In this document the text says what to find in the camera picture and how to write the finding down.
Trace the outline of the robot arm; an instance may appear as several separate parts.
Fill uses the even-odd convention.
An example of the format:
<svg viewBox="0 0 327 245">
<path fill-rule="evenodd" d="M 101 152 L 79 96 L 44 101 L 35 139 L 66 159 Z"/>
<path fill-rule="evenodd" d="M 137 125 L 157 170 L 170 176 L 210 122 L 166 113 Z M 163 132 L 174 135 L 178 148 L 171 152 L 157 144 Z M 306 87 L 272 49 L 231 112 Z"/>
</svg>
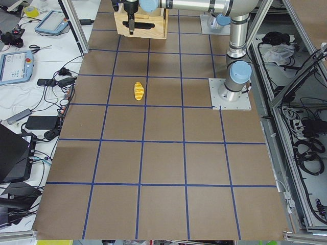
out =
<svg viewBox="0 0 327 245">
<path fill-rule="evenodd" d="M 230 35 L 227 58 L 235 60 L 235 63 L 227 68 L 228 77 L 218 89 L 219 96 L 229 102 L 236 102 L 245 84 L 249 81 L 252 68 L 242 58 L 246 55 L 246 42 L 248 21 L 250 12 L 257 6 L 258 1 L 112 1 L 114 9 L 118 10 L 118 4 L 123 4 L 127 13 L 127 27 L 130 34 L 134 34 L 135 13 L 141 7 L 146 12 L 153 12 L 158 8 L 207 11 L 209 13 L 222 14 L 230 18 Z"/>
<path fill-rule="evenodd" d="M 231 18 L 224 16 L 223 14 L 210 14 L 207 21 L 207 26 L 212 30 L 221 29 L 227 25 L 230 25 Z"/>
</svg>

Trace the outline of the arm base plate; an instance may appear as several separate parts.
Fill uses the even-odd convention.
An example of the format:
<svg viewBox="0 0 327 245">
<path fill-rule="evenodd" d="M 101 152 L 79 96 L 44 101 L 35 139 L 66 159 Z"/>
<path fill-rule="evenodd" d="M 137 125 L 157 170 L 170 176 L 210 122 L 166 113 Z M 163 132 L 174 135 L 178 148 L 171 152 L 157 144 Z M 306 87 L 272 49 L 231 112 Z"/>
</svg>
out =
<svg viewBox="0 0 327 245">
<path fill-rule="evenodd" d="M 225 87 L 225 79 L 209 78 L 208 82 L 213 110 L 249 111 L 252 109 L 245 84 L 241 91 L 231 92 Z"/>
<path fill-rule="evenodd" d="M 202 14 L 200 23 L 204 35 L 230 35 L 230 17 L 222 14 Z"/>
</svg>

